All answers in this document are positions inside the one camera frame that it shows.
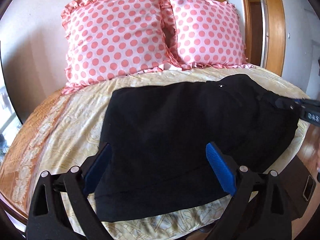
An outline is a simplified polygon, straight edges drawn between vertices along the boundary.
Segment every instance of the black garment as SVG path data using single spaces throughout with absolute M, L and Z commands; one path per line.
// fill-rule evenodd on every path
M 211 141 L 239 165 L 264 172 L 299 119 L 273 105 L 279 97 L 244 74 L 115 91 L 100 138 L 113 157 L 95 191 L 97 216 L 140 219 L 227 195 L 205 156 Z

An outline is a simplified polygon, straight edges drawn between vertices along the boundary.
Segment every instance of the wooden floor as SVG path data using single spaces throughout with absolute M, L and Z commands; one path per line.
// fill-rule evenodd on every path
M 302 160 L 304 165 L 308 168 L 309 172 L 316 180 L 316 158 L 317 151 L 320 143 L 320 128 L 310 125 L 306 138 L 297 153 L 297 156 Z M 320 183 L 316 182 L 316 188 L 310 200 L 309 206 L 304 213 L 303 217 L 292 221 L 292 239 L 294 239 L 310 221 L 312 215 L 316 211 L 320 203 Z M 208 233 L 201 233 L 199 231 L 192 233 L 187 240 L 204 240 Z

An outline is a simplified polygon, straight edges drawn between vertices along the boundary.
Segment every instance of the pillow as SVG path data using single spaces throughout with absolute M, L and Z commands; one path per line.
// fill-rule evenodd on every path
M 215 66 L 218 68 L 252 67 L 247 64 L 245 45 L 235 6 L 214 0 L 170 0 L 174 28 L 170 52 L 184 69 Z
M 63 94 L 166 63 L 179 67 L 165 44 L 160 0 L 74 0 L 61 16 L 69 44 Z

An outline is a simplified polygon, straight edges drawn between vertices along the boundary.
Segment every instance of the yellow bedsheet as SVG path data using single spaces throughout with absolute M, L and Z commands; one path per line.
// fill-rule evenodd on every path
M 44 118 L 30 140 L 31 147 L 19 153 L 9 151 L 0 169 L 0 180 L 10 174 L 13 188 L 0 191 L 21 213 L 28 213 L 30 200 L 40 173 L 66 172 L 74 165 L 81 165 L 98 150 L 100 131 L 105 111 L 114 90 L 123 87 L 168 85 L 189 81 L 217 81 L 236 73 L 249 75 L 262 87 L 279 95 L 307 97 L 299 88 L 260 67 L 251 69 L 193 69 L 191 71 L 164 71 L 115 78 L 80 90 L 73 95 L 59 96 L 54 107 Z M 282 171 L 296 155 L 308 129 L 308 123 L 299 121 L 295 138 L 286 151 L 270 167 Z M 14 144 L 19 143 L 19 135 Z M 8 165 L 10 155 L 19 157 L 19 164 Z M 76 232 L 82 233 L 66 194 L 62 195 L 69 220 Z M 95 209 L 94 195 L 89 202 Z M 116 223 L 103 222 L 114 239 L 175 239 L 218 219 L 230 200 L 226 196 L 209 204 L 151 218 Z

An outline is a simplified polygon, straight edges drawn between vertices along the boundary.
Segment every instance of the beige wall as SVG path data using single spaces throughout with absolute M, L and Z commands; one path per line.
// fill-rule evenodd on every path
M 4 78 L 23 120 L 66 83 L 68 44 L 60 14 L 70 1 L 13 0 L 0 21 Z

